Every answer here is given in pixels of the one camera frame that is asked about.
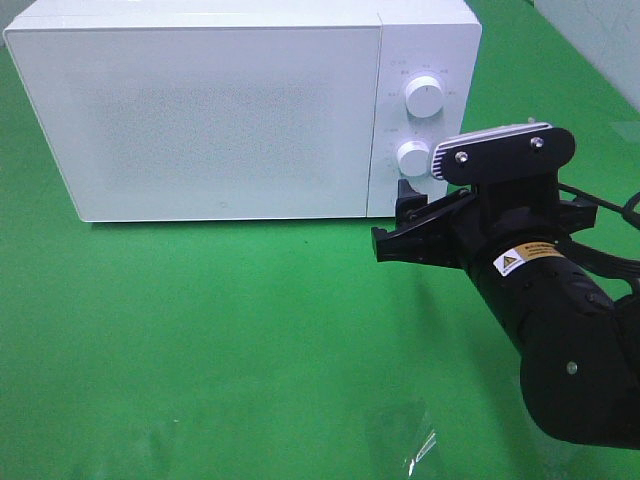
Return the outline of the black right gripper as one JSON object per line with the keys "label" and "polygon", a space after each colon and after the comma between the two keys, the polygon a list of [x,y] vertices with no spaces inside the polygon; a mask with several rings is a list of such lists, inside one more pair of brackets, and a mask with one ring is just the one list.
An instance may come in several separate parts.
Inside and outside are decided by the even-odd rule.
{"label": "black right gripper", "polygon": [[598,207],[560,198],[555,174],[459,188],[437,200],[398,181],[395,229],[371,229],[378,262],[463,270],[483,295],[596,295],[559,247],[595,224]]}

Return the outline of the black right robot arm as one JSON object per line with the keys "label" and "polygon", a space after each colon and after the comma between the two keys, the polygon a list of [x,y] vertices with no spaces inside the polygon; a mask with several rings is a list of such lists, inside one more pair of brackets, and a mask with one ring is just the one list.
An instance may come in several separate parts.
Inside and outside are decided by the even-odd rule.
{"label": "black right robot arm", "polygon": [[542,178],[430,201],[398,184],[396,227],[372,232],[378,261],[461,269],[520,356],[534,423],[585,445],[639,445],[639,264],[575,242],[604,201]]}

